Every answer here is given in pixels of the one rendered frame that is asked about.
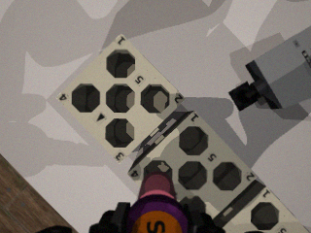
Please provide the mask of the conical tube with pink liquid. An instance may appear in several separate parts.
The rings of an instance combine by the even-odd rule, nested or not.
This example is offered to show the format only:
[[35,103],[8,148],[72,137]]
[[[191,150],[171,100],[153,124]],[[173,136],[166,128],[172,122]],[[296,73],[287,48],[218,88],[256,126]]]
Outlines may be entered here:
[[188,233],[186,211],[167,173],[152,171],[143,178],[128,211],[126,233]]

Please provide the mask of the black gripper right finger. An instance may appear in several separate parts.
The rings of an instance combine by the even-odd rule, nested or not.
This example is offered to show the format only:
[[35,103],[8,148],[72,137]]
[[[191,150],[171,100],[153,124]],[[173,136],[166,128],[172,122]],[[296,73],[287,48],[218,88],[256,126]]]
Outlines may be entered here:
[[215,226],[210,215],[200,213],[196,204],[184,204],[184,209],[188,218],[188,233],[225,233],[224,229]]

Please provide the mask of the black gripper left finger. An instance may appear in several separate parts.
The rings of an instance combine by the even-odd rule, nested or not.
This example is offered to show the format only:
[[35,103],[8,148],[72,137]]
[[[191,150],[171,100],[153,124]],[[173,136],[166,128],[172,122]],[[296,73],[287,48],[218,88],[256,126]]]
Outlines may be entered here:
[[[88,233],[126,233],[127,215],[130,209],[130,202],[119,202],[116,209],[103,213],[99,223],[93,224]],[[108,222],[102,222],[108,221]],[[55,225],[45,228],[36,233],[72,233],[67,226]]]

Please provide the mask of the grey done button box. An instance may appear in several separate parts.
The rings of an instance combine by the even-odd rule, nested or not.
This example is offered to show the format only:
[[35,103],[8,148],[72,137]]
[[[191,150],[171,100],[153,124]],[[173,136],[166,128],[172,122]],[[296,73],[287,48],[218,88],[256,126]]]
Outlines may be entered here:
[[311,26],[245,66],[255,82],[229,92],[239,112],[262,96],[271,110],[310,99]]

